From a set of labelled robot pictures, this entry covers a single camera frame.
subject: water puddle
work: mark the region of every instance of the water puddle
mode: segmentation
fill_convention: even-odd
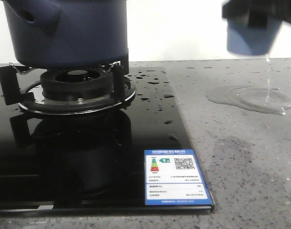
[[[291,97],[278,89],[244,85],[218,86],[210,89],[206,96],[208,100],[217,104],[228,104],[267,114],[285,115],[285,111],[291,109]]]

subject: black glass cooktop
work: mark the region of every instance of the black glass cooktop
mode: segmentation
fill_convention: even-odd
[[[42,70],[19,75],[21,88]],[[145,205],[144,151],[191,149],[163,68],[132,68],[127,109],[43,118],[6,106],[0,88],[0,215],[209,212]]]

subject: metal clip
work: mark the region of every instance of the metal clip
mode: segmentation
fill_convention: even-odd
[[[32,72],[33,70],[35,70],[36,68],[29,68],[28,70],[26,70],[26,71],[23,71],[23,72],[21,72],[14,64],[12,64],[12,63],[9,63],[9,65],[12,67],[12,68],[14,68],[16,71],[17,71],[17,73],[19,73],[20,75],[25,75],[25,74],[28,74],[29,72]]]
[[[116,61],[116,62],[113,62],[109,65],[109,68],[105,70],[106,73],[110,73],[111,72],[111,69],[115,66],[115,65],[120,65],[120,61]]]

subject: energy efficiency label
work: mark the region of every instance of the energy efficiency label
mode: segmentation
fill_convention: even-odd
[[[192,149],[145,150],[146,205],[211,205]]]

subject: granite countertop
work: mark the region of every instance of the granite countertop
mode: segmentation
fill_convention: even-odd
[[[291,96],[291,59],[132,62],[164,66],[216,201],[210,215],[0,218],[0,228],[291,228],[291,110],[262,114],[215,104],[219,85],[267,86]]]

